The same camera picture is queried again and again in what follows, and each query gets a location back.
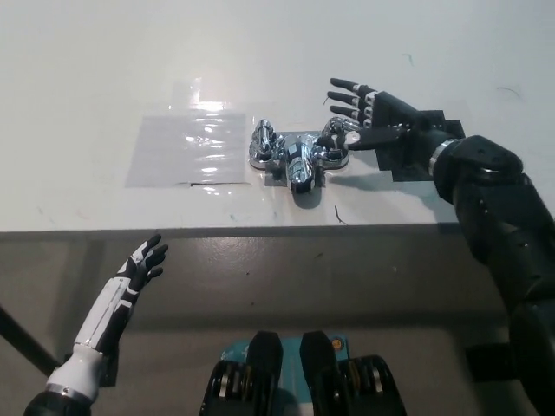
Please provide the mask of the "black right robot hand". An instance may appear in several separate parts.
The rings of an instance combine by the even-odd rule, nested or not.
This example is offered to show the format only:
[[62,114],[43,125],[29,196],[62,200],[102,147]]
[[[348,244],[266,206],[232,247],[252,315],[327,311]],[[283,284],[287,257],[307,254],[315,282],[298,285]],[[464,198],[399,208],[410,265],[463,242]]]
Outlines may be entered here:
[[453,138],[424,112],[392,94],[339,78],[330,79],[330,84],[344,90],[327,93],[340,103],[330,111],[356,124],[352,131],[330,133],[332,146],[351,151],[394,148],[400,164],[424,166],[439,145]]

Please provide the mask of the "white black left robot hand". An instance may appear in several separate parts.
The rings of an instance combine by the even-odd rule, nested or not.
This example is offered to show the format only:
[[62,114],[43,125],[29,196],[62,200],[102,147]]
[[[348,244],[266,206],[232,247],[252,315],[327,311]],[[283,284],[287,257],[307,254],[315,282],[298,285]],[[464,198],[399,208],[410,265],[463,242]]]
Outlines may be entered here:
[[163,273],[167,244],[156,234],[143,242],[107,280],[83,322],[75,343],[102,354],[112,353],[131,318],[141,291]]

